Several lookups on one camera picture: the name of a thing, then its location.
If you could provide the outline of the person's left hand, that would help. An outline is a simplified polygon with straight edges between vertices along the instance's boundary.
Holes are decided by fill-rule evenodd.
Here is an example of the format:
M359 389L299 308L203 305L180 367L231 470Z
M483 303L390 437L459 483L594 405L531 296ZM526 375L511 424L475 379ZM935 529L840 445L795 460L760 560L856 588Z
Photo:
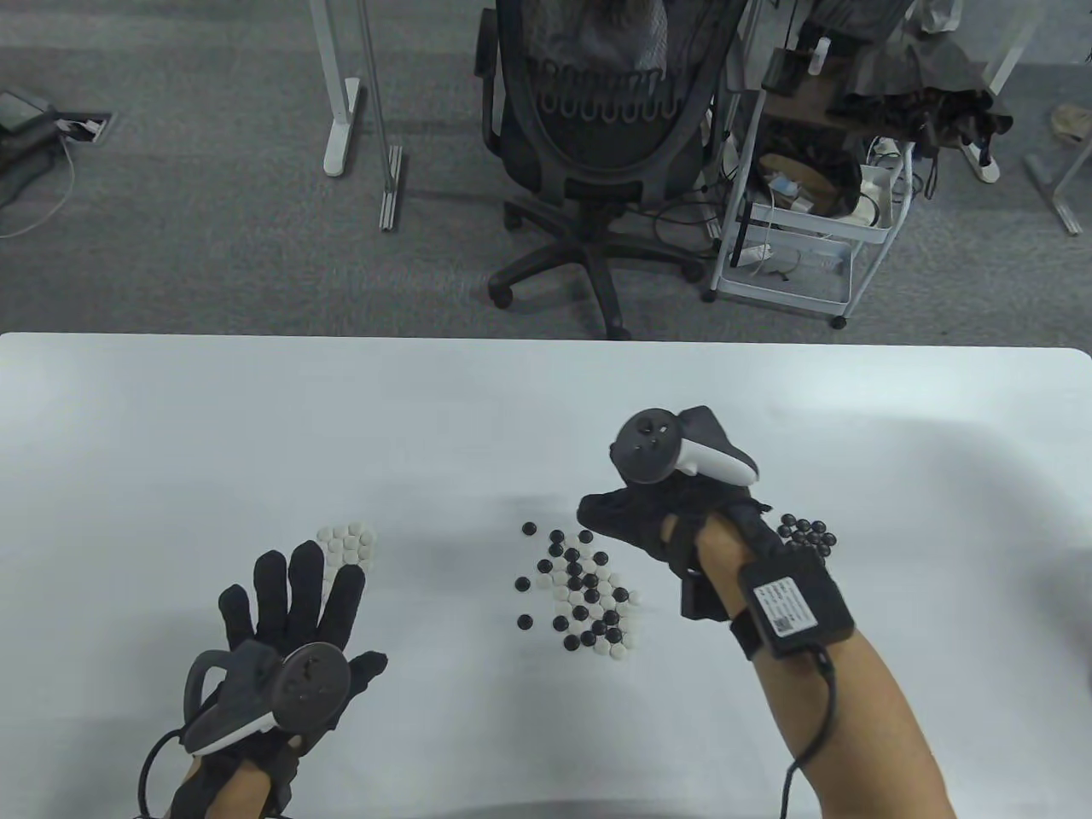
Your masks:
M347 658L366 575L341 566L323 587L325 554L308 541L271 550L253 590L223 590L227 648L194 660L177 737L194 764L169 818L283 816L300 759L336 729L352 699L387 668L383 653Z

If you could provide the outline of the person's right hand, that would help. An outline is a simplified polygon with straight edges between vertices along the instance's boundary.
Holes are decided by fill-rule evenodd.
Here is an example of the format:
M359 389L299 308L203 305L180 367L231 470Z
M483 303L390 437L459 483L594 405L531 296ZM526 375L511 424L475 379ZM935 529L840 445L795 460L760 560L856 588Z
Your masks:
M784 549L765 521L769 511L745 487L675 473L658 484L587 495L575 515L584 529L636 546L685 582L702 577L717 585Z

